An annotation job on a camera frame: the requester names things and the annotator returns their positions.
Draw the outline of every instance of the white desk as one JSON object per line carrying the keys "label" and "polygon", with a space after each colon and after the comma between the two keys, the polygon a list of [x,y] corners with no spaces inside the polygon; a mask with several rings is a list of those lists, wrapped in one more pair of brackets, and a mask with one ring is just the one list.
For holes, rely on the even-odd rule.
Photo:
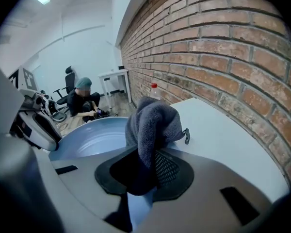
{"label": "white desk", "polygon": [[259,188],[271,202],[289,192],[288,185],[263,147],[241,126],[199,99],[171,105],[189,128],[190,143],[176,141],[175,148],[218,161]]}
{"label": "white desk", "polygon": [[105,95],[105,97],[107,99],[107,103],[108,103],[109,109],[111,109],[112,107],[111,107],[110,100],[108,98],[107,92],[109,93],[109,96],[110,97],[111,97],[111,94],[110,94],[110,91],[108,89],[108,86],[106,85],[106,83],[105,83],[104,80],[106,78],[118,77],[118,76],[124,75],[125,76],[125,84],[126,84],[126,88],[124,88],[124,91],[125,90],[127,91],[128,101],[131,103],[131,96],[130,96],[130,89],[129,89],[127,72],[128,72],[128,70],[122,69],[122,70],[117,70],[117,71],[114,71],[114,72],[112,72],[112,71],[105,72],[105,73],[101,73],[101,74],[98,75],[98,77],[100,79],[100,83],[101,83],[102,89],[103,89],[103,93],[104,93],[104,95]]}

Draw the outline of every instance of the light blue bowl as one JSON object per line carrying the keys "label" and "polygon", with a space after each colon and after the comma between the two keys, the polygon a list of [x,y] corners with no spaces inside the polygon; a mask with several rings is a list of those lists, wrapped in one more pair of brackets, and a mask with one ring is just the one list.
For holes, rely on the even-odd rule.
{"label": "light blue bowl", "polygon": [[127,117],[108,117],[83,124],[59,142],[49,153],[51,161],[75,159],[125,147]]}

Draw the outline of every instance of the chair headrest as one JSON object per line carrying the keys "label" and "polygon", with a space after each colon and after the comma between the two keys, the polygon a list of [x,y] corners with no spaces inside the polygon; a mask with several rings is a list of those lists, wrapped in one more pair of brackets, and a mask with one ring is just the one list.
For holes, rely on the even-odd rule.
{"label": "chair headrest", "polygon": [[69,67],[66,69],[66,74],[69,74],[70,72],[73,72],[73,70],[71,69],[71,66],[69,66]]}

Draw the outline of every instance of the metal clip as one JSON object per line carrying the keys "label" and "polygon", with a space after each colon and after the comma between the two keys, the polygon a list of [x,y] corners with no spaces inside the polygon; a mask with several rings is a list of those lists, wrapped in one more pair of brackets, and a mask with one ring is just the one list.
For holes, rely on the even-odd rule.
{"label": "metal clip", "polygon": [[188,145],[190,142],[190,130],[186,128],[182,133],[185,134],[185,144]]}

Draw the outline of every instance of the plastic bottle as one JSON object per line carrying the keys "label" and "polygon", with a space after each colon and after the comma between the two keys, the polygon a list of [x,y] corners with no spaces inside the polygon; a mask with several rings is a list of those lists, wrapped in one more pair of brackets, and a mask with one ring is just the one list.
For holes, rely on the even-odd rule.
{"label": "plastic bottle", "polygon": [[157,99],[157,100],[161,100],[161,91],[157,88],[157,84],[153,83],[151,85],[151,87],[152,87],[152,89],[151,89],[151,92],[150,92],[150,97],[154,98],[154,99]]}

